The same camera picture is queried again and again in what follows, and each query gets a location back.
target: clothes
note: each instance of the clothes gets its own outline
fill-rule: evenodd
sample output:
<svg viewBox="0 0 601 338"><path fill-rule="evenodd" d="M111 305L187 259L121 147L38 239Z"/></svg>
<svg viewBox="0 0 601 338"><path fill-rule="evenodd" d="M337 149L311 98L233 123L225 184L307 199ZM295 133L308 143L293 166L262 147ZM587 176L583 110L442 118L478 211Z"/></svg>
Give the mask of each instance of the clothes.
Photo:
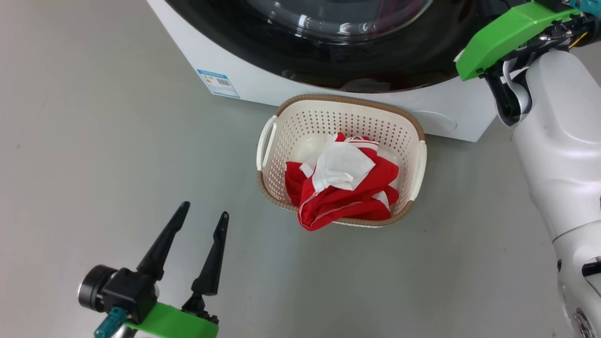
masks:
<svg viewBox="0 0 601 338"><path fill-rule="evenodd" d="M288 162L286 190L298 206L300 224L309 231L350 217L386 220L398 192L389 184L398 176L398 166L377 155L378 143L364 138L345 138L342 133L310 164Z"/></svg>

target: white cloth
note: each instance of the white cloth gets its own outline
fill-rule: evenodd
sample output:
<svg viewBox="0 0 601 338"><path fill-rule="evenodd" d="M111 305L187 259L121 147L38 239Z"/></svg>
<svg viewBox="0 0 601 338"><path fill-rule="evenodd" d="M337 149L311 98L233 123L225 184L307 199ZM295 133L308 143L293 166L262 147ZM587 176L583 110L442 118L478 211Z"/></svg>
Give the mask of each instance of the white cloth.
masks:
<svg viewBox="0 0 601 338"><path fill-rule="evenodd" d="M300 166L307 177L313 175L313 187L317 193L329 186L353 191L376 165L358 148L377 150L378 143L356 138L348 138L345 142L334 142L334 139L334 135L328 138L315 165L303 163Z"/></svg>

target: washing machine door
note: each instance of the washing machine door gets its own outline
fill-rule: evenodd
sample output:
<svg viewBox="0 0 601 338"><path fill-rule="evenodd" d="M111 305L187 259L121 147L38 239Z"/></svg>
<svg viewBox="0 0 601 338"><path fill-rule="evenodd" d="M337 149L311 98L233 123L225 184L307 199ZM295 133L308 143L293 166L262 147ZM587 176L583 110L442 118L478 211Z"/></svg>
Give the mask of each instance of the washing machine door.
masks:
<svg viewBox="0 0 601 338"><path fill-rule="evenodd" d="M457 76L474 0L166 0L247 62L320 87L381 93Z"/></svg>

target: basket handle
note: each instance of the basket handle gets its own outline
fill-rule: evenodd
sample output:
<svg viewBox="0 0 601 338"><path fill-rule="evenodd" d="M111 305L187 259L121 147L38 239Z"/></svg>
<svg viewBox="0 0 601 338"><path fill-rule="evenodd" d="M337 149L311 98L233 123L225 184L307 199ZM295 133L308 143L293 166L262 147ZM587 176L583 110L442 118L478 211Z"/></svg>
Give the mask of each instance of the basket handle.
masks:
<svg viewBox="0 0 601 338"><path fill-rule="evenodd" d="M428 158L426 141L419 141L417 146L417 159L415 161L415 168L413 169L414 174L413 182L411 183L411 195L409 197L410 201L415 201L417 195L419 195L419 190L421 189L421 184L424 181L424 175L426 173L426 161Z"/></svg>
<svg viewBox="0 0 601 338"><path fill-rule="evenodd" d="M275 119L278 118L277 115L271 116L271 118L263 127L263 131L261 132L261 137L259 138L259 143L257 144L257 170L261 171L267 165L267 158L269 157L269 152L271 151L271 146L273 144L273 138L275 136L275 129L278 127L278 124L275 122ZM265 149L265 155L263 155L263 148L265 148L265 141L267 140L267 133L271 129L271 136L269 137L269 143L267 144L267 149Z"/></svg>

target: white robot body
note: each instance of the white robot body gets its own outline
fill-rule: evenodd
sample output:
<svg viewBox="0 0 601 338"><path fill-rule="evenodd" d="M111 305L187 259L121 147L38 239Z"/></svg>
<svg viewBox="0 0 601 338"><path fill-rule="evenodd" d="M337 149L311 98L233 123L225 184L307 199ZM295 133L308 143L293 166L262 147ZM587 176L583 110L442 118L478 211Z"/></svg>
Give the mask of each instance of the white robot body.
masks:
<svg viewBox="0 0 601 338"><path fill-rule="evenodd" d="M557 252L567 319L581 336L598 337L601 274L584 276L583 266L601 262L601 88L560 51L537 59L526 81L532 108L513 141Z"/></svg>

